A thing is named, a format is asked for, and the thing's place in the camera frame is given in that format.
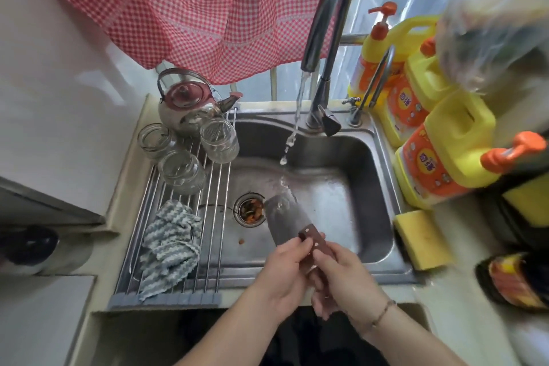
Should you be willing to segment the person's left hand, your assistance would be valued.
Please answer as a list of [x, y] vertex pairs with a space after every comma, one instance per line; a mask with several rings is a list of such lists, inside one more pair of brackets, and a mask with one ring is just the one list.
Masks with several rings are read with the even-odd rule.
[[320, 291], [326, 288], [319, 272], [309, 272], [301, 266], [312, 256], [311, 245], [304, 242], [289, 249], [287, 241], [268, 256], [256, 280], [244, 292], [254, 312], [280, 324], [297, 309], [309, 288]]

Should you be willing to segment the cleaver with brown wooden handle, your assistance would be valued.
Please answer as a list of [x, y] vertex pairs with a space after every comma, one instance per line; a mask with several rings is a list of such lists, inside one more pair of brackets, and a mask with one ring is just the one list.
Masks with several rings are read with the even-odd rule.
[[284, 192], [264, 202], [264, 215], [276, 245], [282, 245], [300, 233], [320, 232], [291, 192]]

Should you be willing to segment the person's right forearm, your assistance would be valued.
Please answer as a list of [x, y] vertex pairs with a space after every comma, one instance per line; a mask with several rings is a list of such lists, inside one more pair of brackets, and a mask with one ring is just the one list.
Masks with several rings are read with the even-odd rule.
[[468, 366], [391, 299], [376, 307], [372, 321], [361, 325], [361, 336], [389, 366]]

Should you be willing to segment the stainless steel sink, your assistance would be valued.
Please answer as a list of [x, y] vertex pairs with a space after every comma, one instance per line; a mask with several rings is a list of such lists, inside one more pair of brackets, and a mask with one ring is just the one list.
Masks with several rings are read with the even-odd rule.
[[[373, 123], [333, 136], [299, 131], [281, 164], [292, 118], [290, 112], [235, 113], [240, 149], [230, 163], [227, 207], [249, 192], [264, 201], [291, 192], [327, 240], [355, 252], [380, 284], [417, 283], [392, 225], [404, 205]], [[274, 247], [267, 220], [248, 229], [227, 216], [221, 288], [250, 285]]]

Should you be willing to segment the person's black clothing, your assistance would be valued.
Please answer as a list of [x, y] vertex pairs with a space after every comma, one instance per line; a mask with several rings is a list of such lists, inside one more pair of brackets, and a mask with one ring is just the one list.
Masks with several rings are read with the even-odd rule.
[[298, 314], [292, 313], [278, 327], [258, 366], [389, 366], [380, 352], [367, 343], [322, 349], [322, 330], [320, 322], [313, 319], [311, 308], [298, 308]]

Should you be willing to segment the steel roll-up drying rack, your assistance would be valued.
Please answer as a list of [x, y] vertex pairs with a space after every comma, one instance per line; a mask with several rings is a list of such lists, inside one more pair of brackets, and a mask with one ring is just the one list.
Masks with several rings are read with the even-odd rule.
[[233, 211], [227, 207], [231, 164], [211, 163], [201, 152], [199, 141], [185, 141], [185, 147], [198, 157], [208, 172], [205, 191], [195, 196], [177, 196], [191, 206], [195, 215], [202, 217], [202, 237], [198, 264], [187, 277], [167, 292], [140, 300], [143, 282], [140, 258], [143, 254], [143, 238], [146, 227], [155, 213], [175, 194], [167, 188], [161, 175], [152, 164], [146, 188], [138, 210], [127, 252], [121, 265], [114, 293], [106, 307], [107, 312], [141, 309], [202, 309], [219, 308], [222, 296], [219, 291], [223, 251], [224, 226]]

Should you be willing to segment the yellow sponge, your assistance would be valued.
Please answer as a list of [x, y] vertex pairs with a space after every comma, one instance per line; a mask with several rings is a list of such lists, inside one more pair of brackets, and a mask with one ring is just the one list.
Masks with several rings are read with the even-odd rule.
[[394, 227], [415, 270], [428, 271], [453, 264], [454, 255], [432, 213], [413, 210], [394, 217]]

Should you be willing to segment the clear glass jar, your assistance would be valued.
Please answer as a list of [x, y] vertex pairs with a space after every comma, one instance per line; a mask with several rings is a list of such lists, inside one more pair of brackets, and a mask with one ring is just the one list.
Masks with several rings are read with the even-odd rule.
[[137, 135], [139, 147], [154, 163], [159, 163], [164, 156], [177, 146], [174, 132], [162, 123], [146, 125]]
[[197, 156], [187, 150], [172, 150], [158, 162], [160, 174], [174, 193], [192, 196], [205, 186], [205, 169]]
[[227, 164], [232, 162], [239, 153], [235, 127], [224, 118], [206, 121], [200, 129], [200, 140], [212, 162]]

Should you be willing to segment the blue striped dishcloth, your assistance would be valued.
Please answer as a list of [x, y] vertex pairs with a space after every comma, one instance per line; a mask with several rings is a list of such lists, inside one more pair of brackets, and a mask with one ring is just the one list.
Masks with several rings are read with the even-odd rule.
[[202, 217], [177, 200], [168, 200], [146, 227], [140, 257], [138, 299], [165, 293], [187, 278], [199, 262]]

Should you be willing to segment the small steel tap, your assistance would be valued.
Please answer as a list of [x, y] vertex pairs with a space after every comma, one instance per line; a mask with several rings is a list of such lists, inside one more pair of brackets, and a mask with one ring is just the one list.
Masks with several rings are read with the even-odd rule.
[[378, 64], [374, 75], [368, 85], [368, 88], [359, 106], [356, 106], [356, 102], [359, 101], [359, 97], [351, 97], [342, 101], [342, 104], [351, 105], [350, 115], [347, 118], [347, 125], [352, 128], [359, 128], [362, 125], [362, 112], [367, 106], [367, 109], [371, 112], [377, 104], [382, 89], [386, 84], [388, 77], [390, 76], [390, 68], [395, 56], [395, 46], [390, 45], [384, 53], [380, 63]]

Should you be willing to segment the black container with yellow pad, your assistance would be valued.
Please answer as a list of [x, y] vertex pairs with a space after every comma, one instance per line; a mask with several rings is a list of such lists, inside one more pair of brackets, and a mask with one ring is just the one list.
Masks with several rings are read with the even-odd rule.
[[549, 152], [526, 158], [477, 194], [498, 241], [512, 250], [549, 250]]

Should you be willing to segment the tall steel kitchen faucet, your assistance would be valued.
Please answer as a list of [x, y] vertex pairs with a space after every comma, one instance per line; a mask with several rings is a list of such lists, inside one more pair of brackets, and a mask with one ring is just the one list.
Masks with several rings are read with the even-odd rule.
[[326, 136], [333, 136], [341, 130], [341, 124], [328, 109], [328, 99], [333, 65], [350, 5], [351, 0], [319, 0], [301, 61], [302, 71], [312, 73], [316, 70], [328, 28], [334, 20], [325, 66], [306, 119], [310, 129], [322, 131]]

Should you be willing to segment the red checkered curtain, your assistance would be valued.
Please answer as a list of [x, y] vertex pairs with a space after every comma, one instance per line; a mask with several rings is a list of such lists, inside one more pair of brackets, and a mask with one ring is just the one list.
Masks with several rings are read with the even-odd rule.
[[299, 61], [319, 0], [67, 0], [146, 69], [228, 84]]

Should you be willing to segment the dark round pot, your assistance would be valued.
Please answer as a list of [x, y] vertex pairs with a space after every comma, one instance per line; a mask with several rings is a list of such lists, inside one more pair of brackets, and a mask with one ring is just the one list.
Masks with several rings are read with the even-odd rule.
[[58, 233], [39, 225], [0, 231], [0, 276], [66, 275], [91, 257], [88, 233]]

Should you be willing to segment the clear plastic bag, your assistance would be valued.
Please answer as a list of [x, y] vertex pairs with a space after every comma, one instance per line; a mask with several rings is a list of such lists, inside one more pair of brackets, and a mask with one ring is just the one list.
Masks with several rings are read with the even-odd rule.
[[454, 84], [484, 93], [549, 39], [549, 0], [449, 0], [437, 23], [439, 66]]

